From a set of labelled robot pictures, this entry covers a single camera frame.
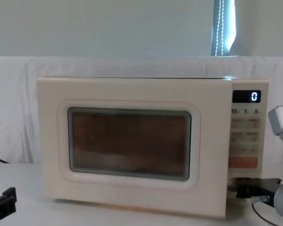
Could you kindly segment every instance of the white fabric backdrop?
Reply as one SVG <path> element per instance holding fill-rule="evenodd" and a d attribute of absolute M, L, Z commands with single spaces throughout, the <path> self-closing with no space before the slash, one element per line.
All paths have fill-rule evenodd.
<path fill-rule="evenodd" d="M 0 158 L 40 162 L 36 79 L 88 77 L 260 77 L 270 80 L 268 110 L 283 105 L 283 57 L 107 60 L 0 57 Z M 283 144 L 266 124 L 263 176 L 283 178 Z"/>

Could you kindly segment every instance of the white microwave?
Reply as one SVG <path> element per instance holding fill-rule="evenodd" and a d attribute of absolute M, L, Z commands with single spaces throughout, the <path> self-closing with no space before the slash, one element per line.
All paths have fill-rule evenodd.
<path fill-rule="evenodd" d="M 268 85 L 38 79 L 44 193 L 222 218 L 228 180 L 261 176 Z"/>

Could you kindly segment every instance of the digital display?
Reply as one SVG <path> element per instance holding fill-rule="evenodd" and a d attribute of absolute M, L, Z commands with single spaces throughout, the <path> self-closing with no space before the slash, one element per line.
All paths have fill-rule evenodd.
<path fill-rule="evenodd" d="M 233 103 L 260 103 L 260 90 L 234 90 Z"/>

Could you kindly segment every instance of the control panel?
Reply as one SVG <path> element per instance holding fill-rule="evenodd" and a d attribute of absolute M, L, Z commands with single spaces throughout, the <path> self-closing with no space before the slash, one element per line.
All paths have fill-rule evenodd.
<path fill-rule="evenodd" d="M 229 175 L 261 177 L 268 81 L 233 81 Z"/>

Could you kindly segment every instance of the microwave window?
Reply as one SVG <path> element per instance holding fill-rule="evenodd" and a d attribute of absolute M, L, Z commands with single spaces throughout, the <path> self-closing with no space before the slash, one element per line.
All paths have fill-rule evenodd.
<path fill-rule="evenodd" d="M 186 111 L 71 107 L 75 172 L 186 181 L 191 115 Z"/>

